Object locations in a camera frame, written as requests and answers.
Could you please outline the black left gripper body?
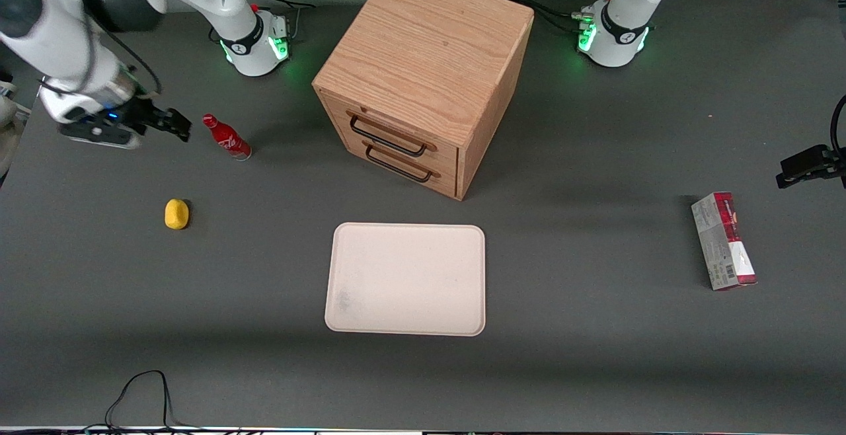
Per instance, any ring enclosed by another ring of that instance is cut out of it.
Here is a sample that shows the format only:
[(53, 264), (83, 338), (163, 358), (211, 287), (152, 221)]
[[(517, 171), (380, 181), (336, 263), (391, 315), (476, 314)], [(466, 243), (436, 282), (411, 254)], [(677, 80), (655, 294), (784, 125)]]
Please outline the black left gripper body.
[(838, 149), (828, 149), (826, 151), (826, 164), (823, 179), (837, 178), (842, 182), (843, 188), (846, 186), (845, 182), (845, 163), (844, 157)]

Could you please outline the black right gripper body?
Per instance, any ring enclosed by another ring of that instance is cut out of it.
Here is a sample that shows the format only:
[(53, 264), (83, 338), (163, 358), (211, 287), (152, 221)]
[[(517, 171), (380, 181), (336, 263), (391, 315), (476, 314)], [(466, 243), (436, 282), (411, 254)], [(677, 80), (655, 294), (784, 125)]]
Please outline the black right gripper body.
[(145, 136), (148, 128), (158, 130), (163, 123), (160, 110), (154, 106), (152, 100), (140, 97), (132, 97), (120, 106), (112, 108), (111, 121), (139, 136)]

